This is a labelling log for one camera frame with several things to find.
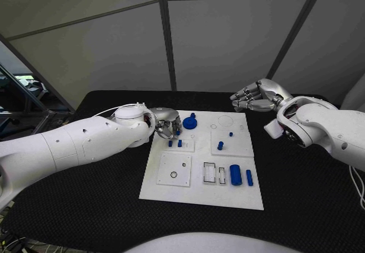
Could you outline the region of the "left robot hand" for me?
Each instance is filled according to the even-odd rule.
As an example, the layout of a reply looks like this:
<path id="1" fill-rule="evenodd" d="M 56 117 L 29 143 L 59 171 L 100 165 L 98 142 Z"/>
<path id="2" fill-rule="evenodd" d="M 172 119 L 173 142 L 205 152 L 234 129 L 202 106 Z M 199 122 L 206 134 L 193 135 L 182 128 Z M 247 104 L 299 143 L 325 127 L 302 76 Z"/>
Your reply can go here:
<path id="1" fill-rule="evenodd" d="M 151 108 L 156 123 L 157 135 L 170 140 L 177 138 L 177 132 L 182 133 L 182 121 L 179 112 L 172 108 Z"/>

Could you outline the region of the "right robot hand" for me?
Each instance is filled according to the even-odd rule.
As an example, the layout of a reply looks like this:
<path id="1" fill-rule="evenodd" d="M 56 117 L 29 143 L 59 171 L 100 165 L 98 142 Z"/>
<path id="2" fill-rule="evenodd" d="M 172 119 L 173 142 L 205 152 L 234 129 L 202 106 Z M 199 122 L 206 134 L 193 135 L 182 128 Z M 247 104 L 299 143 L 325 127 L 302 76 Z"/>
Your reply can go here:
<path id="1" fill-rule="evenodd" d="M 244 109 L 270 112 L 280 110 L 293 95 L 273 80 L 260 79 L 237 91 L 229 99 L 237 112 Z"/>

